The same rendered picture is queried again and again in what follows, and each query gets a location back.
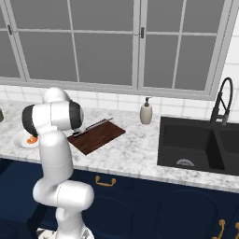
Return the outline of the open dark blue drawer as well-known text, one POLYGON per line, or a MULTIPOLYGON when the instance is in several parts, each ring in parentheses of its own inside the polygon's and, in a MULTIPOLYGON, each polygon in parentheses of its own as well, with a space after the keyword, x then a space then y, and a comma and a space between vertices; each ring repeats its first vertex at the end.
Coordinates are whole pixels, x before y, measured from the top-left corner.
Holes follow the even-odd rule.
POLYGON ((0 175, 0 219, 36 227, 46 207, 33 197, 35 183, 43 176, 41 166, 31 162, 13 162, 0 175))

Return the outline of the white round plate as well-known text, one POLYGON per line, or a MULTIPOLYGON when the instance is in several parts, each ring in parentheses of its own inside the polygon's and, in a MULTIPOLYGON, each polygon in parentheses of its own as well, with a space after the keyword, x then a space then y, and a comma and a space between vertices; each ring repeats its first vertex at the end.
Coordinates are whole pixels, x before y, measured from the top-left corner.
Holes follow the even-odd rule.
POLYGON ((30 149, 30 148, 36 148, 39 145, 39 142, 37 141, 34 144, 28 144, 27 139, 32 136, 25 130, 19 131, 12 139, 12 145, 15 148, 19 149, 30 149))

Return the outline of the dark blue drawer front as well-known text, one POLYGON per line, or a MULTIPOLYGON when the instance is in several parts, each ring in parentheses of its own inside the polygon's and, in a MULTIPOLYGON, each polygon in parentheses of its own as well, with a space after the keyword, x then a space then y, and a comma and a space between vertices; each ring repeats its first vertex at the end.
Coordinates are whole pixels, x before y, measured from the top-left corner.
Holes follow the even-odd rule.
POLYGON ((146 199, 146 196, 134 189, 135 180, 127 176, 115 176, 103 173, 74 170, 71 178, 93 187, 96 196, 105 196, 122 201, 129 199, 146 199))

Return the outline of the dark blue cupboard door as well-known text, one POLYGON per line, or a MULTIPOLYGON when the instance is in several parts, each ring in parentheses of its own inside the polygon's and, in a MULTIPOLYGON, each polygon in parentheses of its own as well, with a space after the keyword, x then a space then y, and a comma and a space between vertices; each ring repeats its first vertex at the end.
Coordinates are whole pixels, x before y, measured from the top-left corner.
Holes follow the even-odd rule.
POLYGON ((82 213, 95 239, 151 239, 152 203, 143 196, 96 196, 91 207, 82 213))
POLYGON ((198 190, 178 190, 158 204, 157 239, 210 239, 218 207, 198 190))

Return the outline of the grey framed window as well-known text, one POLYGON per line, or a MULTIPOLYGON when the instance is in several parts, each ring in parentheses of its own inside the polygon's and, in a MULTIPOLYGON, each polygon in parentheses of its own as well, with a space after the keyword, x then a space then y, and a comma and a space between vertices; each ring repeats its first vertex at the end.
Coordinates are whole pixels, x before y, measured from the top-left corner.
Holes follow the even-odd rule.
POLYGON ((0 0, 0 83, 212 100, 238 10, 239 0, 0 0))

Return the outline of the black double sink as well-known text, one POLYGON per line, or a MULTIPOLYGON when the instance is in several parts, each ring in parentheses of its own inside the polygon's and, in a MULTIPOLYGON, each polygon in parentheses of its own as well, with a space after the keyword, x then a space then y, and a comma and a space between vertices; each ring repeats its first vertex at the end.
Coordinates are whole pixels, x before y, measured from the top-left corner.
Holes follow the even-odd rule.
POLYGON ((157 164, 239 176, 239 123, 161 117, 157 164))

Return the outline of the dark brown wooden cutting board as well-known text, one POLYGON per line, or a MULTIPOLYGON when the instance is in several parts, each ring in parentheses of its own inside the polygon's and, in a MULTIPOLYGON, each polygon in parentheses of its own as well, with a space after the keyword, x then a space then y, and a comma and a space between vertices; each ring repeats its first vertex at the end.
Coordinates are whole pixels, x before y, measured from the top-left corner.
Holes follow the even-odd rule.
POLYGON ((68 141, 84 155, 88 155, 125 133, 125 130, 108 121, 77 137, 71 135, 68 141))

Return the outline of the beige soap dispenser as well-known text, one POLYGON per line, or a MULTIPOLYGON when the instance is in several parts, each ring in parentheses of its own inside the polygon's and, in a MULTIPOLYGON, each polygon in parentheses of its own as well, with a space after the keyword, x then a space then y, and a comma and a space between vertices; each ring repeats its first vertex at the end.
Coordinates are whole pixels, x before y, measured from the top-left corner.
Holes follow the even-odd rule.
POLYGON ((142 124, 148 125, 152 120, 152 105, 148 102, 149 97, 142 104, 140 108, 140 121, 142 124))

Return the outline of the black spring tap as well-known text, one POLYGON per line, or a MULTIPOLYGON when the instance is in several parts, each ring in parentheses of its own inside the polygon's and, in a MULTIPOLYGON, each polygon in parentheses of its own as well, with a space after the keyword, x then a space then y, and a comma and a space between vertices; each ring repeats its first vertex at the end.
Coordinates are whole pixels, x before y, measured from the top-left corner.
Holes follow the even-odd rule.
POLYGON ((230 77, 226 77, 223 79, 218 95, 217 95, 217 99, 215 102, 215 105, 213 107, 212 113, 211 113, 211 118, 210 118, 210 122, 211 123, 215 123, 218 119, 221 119, 221 124, 223 126, 225 126, 227 124, 229 115, 230 115, 230 110, 231 110, 231 105, 232 105, 232 98, 233 98, 233 84, 232 84, 232 79, 230 77), (229 102, 227 105, 225 105, 223 99, 222 99, 222 95, 223 95, 223 89, 224 89, 224 85, 225 83, 228 82, 230 85, 230 96, 229 96, 229 102), (220 115, 219 114, 219 106, 222 105, 224 108, 224 114, 220 115))

